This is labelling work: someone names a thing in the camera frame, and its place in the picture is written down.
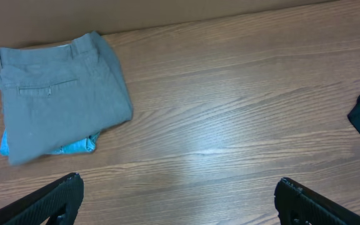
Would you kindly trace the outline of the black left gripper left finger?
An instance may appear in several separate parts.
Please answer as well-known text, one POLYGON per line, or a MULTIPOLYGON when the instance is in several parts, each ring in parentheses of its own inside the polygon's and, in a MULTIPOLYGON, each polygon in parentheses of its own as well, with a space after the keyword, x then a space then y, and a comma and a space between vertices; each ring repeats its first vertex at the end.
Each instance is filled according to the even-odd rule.
POLYGON ((84 198, 84 182, 76 172, 0 209, 0 224, 73 225, 84 198))

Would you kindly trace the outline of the grey cotton shorts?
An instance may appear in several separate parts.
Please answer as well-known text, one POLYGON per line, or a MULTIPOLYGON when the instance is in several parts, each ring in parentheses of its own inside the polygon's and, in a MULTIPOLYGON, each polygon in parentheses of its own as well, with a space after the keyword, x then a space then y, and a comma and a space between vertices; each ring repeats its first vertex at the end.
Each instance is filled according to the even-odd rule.
POLYGON ((133 117, 119 59, 96 32, 56 47, 1 47, 0 91, 12 165, 133 117))

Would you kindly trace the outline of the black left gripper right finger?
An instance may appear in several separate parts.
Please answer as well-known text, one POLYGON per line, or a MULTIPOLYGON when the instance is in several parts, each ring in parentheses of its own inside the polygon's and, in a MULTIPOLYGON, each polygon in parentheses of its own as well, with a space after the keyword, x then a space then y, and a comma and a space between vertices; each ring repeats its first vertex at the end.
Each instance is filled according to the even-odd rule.
POLYGON ((274 191, 281 225, 360 225, 360 216, 291 178, 283 177, 274 191))

